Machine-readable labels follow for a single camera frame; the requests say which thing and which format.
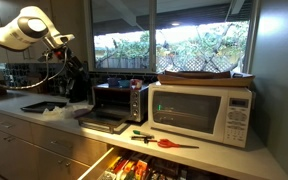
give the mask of microwave window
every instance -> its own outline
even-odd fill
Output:
[[[155,122],[213,134],[221,97],[161,91],[153,96]]]

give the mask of cable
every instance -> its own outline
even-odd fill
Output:
[[[48,52],[48,53],[45,54],[45,60],[46,60],[46,76],[45,76],[45,78],[44,78],[42,81],[40,81],[40,82],[38,82],[38,83],[35,83],[35,84],[33,84],[33,85],[30,85],[30,86],[21,86],[21,87],[12,87],[12,86],[6,86],[6,85],[3,85],[3,84],[0,84],[0,88],[7,89],[7,90],[31,89],[31,88],[34,88],[34,87],[37,87],[37,86],[43,84],[46,80],[51,80],[51,79],[55,78],[55,77],[58,76],[58,75],[64,70],[64,68],[65,68],[66,61],[67,61],[67,50],[68,50],[68,48],[66,47],[63,67],[62,67],[62,69],[61,69],[58,73],[56,73],[54,76],[48,78],[48,76],[49,76],[48,55],[49,55],[49,53],[50,53],[50,52]]]

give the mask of kitchen counter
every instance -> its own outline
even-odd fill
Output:
[[[68,99],[26,91],[8,91],[7,95],[0,96],[0,113],[236,179],[288,179],[287,174],[252,130],[249,131],[246,148],[242,149],[152,130],[147,122],[142,125],[131,124],[121,134],[110,134],[81,127],[72,117],[50,119],[42,114],[23,112],[20,109],[42,101],[68,102]],[[91,109],[92,106],[85,101],[68,103],[66,108]],[[158,147],[156,143],[144,144],[142,141],[131,140],[133,130],[148,132],[156,139],[168,138],[176,143],[199,146],[199,149],[165,149]]]

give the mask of window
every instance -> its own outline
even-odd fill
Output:
[[[255,0],[92,0],[92,70],[246,72]]]

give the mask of wall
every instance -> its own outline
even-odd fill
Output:
[[[288,173],[288,1],[262,1],[251,73],[254,129]]]

